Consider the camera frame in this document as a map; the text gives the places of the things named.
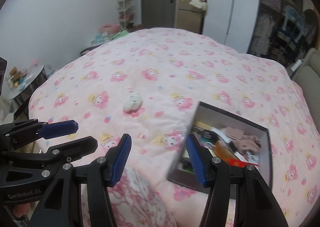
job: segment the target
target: small table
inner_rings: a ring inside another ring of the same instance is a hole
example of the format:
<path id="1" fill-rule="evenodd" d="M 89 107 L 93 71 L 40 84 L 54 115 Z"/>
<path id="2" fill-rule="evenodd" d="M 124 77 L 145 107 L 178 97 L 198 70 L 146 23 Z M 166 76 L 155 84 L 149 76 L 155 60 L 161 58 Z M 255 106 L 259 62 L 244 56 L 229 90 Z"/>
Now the small table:
<path id="1" fill-rule="evenodd" d="M 32 84 L 33 84 L 33 82 L 38 81 L 41 74 L 43 75 L 44 79 L 47 80 L 47 76 L 44 72 L 44 65 L 37 65 L 37 66 L 33 67 L 29 71 L 29 73 L 26 75 L 26 77 L 29 75 L 32 75 L 32 74 L 34 76 L 33 80 L 28 82 L 23 90 L 20 90 L 20 86 L 18 86 L 17 88 L 11 90 L 11 92 L 9 93 L 9 99 L 14 100 L 18 106 L 22 106 L 24 104 L 24 102 L 26 102 L 26 100 L 24 100 L 21 95 L 22 93 L 24 93 L 24 92 L 28 93 L 31 97 L 33 92 L 39 87 L 39 83 L 38 83 L 38 85 L 32 85 Z"/>

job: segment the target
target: round table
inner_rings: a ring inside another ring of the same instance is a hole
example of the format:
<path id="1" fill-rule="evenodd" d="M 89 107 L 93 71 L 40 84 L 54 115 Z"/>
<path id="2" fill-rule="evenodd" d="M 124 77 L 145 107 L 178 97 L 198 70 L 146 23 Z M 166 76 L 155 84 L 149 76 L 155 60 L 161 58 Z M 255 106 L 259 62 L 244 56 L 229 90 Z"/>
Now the round table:
<path id="1" fill-rule="evenodd" d="M 26 100 L 23 100 L 21 94 L 23 92 L 25 92 L 29 87 L 31 89 L 31 94 L 35 91 L 35 89 L 39 86 L 33 86 L 32 83 L 37 80 L 40 75 L 43 75 L 44 79 L 47 80 L 47 76 L 44 72 L 44 65 L 37 65 L 35 67 L 33 67 L 32 69 L 30 69 L 30 71 L 28 72 L 28 74 L 26 75 L 26 77 L 28 77 L 29 75 L 33 75 L 33 80 L 31 80 L 30 82 L 28 82 L 25 86 L 25 88 L 23 90 L 20 90 L 20 86 L 18 86 L 17 88 L 13 89 L 10 91 L 9 93 L 9 99 L 10 100 L 14 100 L 18 106 L 21 106 Z"/>

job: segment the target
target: white shelf unit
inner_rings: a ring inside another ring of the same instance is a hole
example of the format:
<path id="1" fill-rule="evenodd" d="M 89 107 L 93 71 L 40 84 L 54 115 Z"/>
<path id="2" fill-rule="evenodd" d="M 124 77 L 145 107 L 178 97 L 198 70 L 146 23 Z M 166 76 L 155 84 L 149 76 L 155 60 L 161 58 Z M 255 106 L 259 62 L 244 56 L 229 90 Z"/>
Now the white shelf unit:
<path id="1" fill-rule="evenodd" d="M 130 21 L 134 20 L 134 9 L 132 7 L 131 4 L 132 0 L 117 0 L 118 3 L 118 13 L 119 13 L 119 22 L 121 23 L 121 25 L 123 26 L 123 28 L 127 28 L 127 24 Z M 127 18 L 127 15 L 132 14 L 133 17 L 132 18 Z"/>

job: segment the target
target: bed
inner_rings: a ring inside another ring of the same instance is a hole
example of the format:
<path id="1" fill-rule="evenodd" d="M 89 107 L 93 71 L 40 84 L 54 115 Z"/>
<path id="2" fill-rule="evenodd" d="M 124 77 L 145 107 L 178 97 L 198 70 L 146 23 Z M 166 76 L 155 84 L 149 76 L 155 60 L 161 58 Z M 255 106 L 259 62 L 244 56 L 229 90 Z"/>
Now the bed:
<path id="1" fill-rule="evenodd" d="M 131 93 L 143 98 L 131 114 L 123 104 Z M 301 87 L 279 63 L 240 54 L 214 40 L 178 29 L 139 30 L 106 43 L 56 72 L 29 103 L 30 118 L 49 123 L 74 119 L 76 134 L 39 140 L 49 146 L 88 135 L 99 142 L 87 164 L 132 136 L 127 166 L 156 189 L 179 226 L 198 226 L 207 195 L 166 180 L 198 101 L 238 114 L 269 129 L 272 191 L 290 227 L 299 226 L 318 196 L 320 135 Z M 227 226 L 233 226 L 230 200 Z"/>

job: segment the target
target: plush toy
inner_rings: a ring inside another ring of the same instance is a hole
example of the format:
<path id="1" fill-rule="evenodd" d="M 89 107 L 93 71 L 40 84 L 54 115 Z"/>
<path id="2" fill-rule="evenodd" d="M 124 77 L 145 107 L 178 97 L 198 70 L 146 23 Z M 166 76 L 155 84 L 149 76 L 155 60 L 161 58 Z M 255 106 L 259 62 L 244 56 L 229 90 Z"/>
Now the plush toy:
<path id="1" fill-rule="evenodd" d="M 123 111 L 129 113 L 131 111 L 136 111 L 142 106 L 142 98 L 140 94 L 132 92 L 130 94 L 129 100 L 127 100 L 123 105 Z"/>

